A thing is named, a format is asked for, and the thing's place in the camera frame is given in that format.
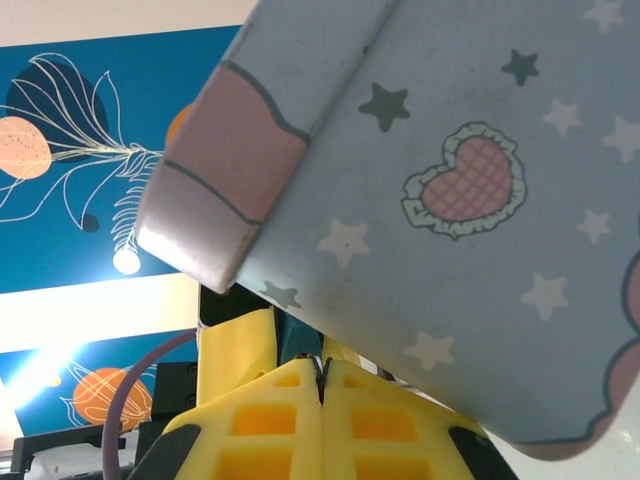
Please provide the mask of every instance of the dark teal star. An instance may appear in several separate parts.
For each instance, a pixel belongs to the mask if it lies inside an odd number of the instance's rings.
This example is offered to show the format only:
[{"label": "dark teal star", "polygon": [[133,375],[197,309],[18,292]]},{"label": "dark teal star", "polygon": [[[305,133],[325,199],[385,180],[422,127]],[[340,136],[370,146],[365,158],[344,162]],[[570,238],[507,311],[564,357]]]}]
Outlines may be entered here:
[{"label": "dark teal star", "polygon": [[511,62],[502,67],[505,73],[512,73],[516,77],[516,83],[520,87],[524,87],[527,78],[537,77],[540,72],[536,68],[538,54],[520,55],[517,50],[511,50]]},{"label": "dark teal star", "polygon": [[404,108],[404,101],[409,95],[407,89],[390,92],[374,83],[371,90],[371,100],[360,105],[358,111],[376,117],[383,132],[391,130],[391,125],[396,118],[407,119],[411,116],[409,110]]},{"label": "dark teal star", "polygon": [[289,307],[302,308],[296,301],[296,295],[298,290],[295,288],[278,288],[271,282],[264,282],[266,287],[261,290],[260,293],[266,297],[273,299],[281,308],[287,309]]}]

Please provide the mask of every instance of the white star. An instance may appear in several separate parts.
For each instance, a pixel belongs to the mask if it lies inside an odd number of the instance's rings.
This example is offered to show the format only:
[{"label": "white star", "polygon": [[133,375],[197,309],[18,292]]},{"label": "white star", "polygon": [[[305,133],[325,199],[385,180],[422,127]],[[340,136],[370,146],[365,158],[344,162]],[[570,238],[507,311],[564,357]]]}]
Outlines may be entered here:
[{"label": "white star", "polygon": [[543,121],[555,125],[558,135],[564,137],[571,127],[580,127],[582,122],[578,119],[577,103],[564,104],[560,100],[553,100],[551,113],[543,117]]},{"label": "white star", "polygon": [[630,163],[640,150],[640,123],[631,123],[622,117],[616,117],[616,129],[604,137],[602,143],[620,151],[622,163]]},{"label": "white star", "polygon": [[451,346],[455,342],[453,337],[441,340],[430,337],[424,332],[418,332],[418,341],[413,347],[403,350],[405,355],[416,357],[420,360],[422,368],[426,371],[432,370],[438,363],[453,363]]},{"label": "white star", "polygon": [[534,273],[533,289],[522,295],[520,301],[536,307],[540,314],[540,320],[548,322],[554,308],[569,306],[569,300],[565,298],[563,293],[566,285],[566,278],[547,280],[539,273]]},{"label": "white star", "polygon": [[331,220],[331,235],[320,240],[318,248],[325,252],[332,252],[340,268],[347,268],[354,255],[367,255],[369,247],[364,243],[364,236],[369,230],[367,225],[348,227],[339,220]]},{"label": "white star", "polygon": [[601,235],[611,233],[609,228],[609,214],[598,215],[591,210],[587,210],[587,219],[578,225],[578,230],[589,235],[591,243],[598,243]]},{"label": "white star", "polygon": [[600,27],[600,33],[606,35],[613,25],[622,25],[624,17],[620,13],[622,0],[595,0],[593,8],[584,14],[587,20],[594,20]]}]

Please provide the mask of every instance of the star print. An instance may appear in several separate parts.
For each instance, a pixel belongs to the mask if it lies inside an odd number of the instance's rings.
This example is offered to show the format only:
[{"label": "star print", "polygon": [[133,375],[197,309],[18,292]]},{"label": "star print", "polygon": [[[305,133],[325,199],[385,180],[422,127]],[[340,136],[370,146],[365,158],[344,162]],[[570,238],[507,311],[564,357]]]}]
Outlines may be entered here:
[{"label": "star print", "polygon": [[578,108],[580,106],[577,103],[564,104],[556,99],[552,103],[551,113],[545,115],[542,120],[554,125],[558,135],[564,137],[569,128],[582,126],[582,122],[578,119]]},{"label": "star print", "polygon": [[595,21],[600,27],[600,33],[606,35],[613,25],[622,25],[624,17],[620,13],[622,0],[595,0],[593,8],[584,14],[587,20]]},{"label": "star print", "polygon": [[598,215],[593,213],[591,210],[587,210],[587,219],[578,225],[578,230],[589,235],[591,243],[598,243],[601,235],[608,235],[611,233],[608,223],[608,213]]},{"label": "star print", "polygon": [[511,50],[511,62],[502,67],[505,73],[511,73],[516,77],[516,83],[524,87],[527,78],[537,77],[540,72],[536,68],[538,54],[521,55],[517,50]]},{"label": "star print", "polygon": [[566,278],[547,280],[539,273],[534,273],[533,289],[522,295],[520,301],[536,307],[540,314],[540,320],[548,322],[551,320],[555,308],[569,306],[569,300],[564,296],[564,287],[566,286]]},{"label": "star print", "polygon": [[622,163],[630,163],[640,150],[640,123],[627,122],[622,117],[616,117],[615,131],[602,140],[607,146],[620,151]]},{"label": "star print", "polygon": [[453,363],[451,347],[454,344],[453,337],[443,339],[433,338],[424,332],[418,332],[418,341],[413,347],[403,350],[405,355],[420,360],[422,368],[426,371],[433,370],[439,363]]},{"label": "star print", "polygon": [[289,307],[302,308],[296,301],[298,290],[295,288],[279,288],[271,282],[264,282],[266,287],[260,293],[266,297],[273,299],[280,307],[287,309]]},{"label": "star print", "polygon": [[331,220],[331,235],[318,243],[318,249],[331,252],[338,260],[338,266],[348,268],[354,255],[367,255],[369,247],[364,243],[364,236],[369,227],[358,225],[348,227],[339,220]]},{"label": "star print", "polygon": [[390,92],[377,83],[371,86],[372,97],[367,103],[358,108],[360,113],[373,115],[378,119],[380,130],[388,132],[396,118],[407,119],[411,116],[409,110],[404,107],[404,101],[409,95],[406,89]]}]

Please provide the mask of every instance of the bright light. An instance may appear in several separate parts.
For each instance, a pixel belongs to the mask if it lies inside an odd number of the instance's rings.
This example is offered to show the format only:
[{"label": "bright light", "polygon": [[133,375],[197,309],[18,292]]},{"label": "bright light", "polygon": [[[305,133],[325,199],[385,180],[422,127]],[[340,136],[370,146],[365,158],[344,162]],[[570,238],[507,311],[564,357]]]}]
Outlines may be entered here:
[{"label": "bright light", "polygon": [[130,248],[121,248],[113,256],[113,266],[123,275],[135,275],[142,266],[138,254]]},{"label": "bright light", "polygon": [[14,409],[22,408],[45,389],[69,363],[80,345],[44,348],[9,381],[6,393]]}]

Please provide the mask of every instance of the wire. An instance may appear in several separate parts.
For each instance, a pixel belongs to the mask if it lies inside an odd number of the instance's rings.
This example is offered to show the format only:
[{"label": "wire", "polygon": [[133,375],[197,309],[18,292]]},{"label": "wire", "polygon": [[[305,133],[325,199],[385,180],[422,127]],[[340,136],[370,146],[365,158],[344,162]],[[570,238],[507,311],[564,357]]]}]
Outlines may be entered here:
[{"label": "wire", "polygon": [[157,346],[131,367],[131,370],[122,379],[122,383],[113,395],[113,400],[109,405],[107,419],[102,431],[102,475],[104,480],[121,480],[120,459],[118,457],[120,417],[131,389],[149,367],[167,353],[193,340],[195,333],[195,329],[186,330]]}]

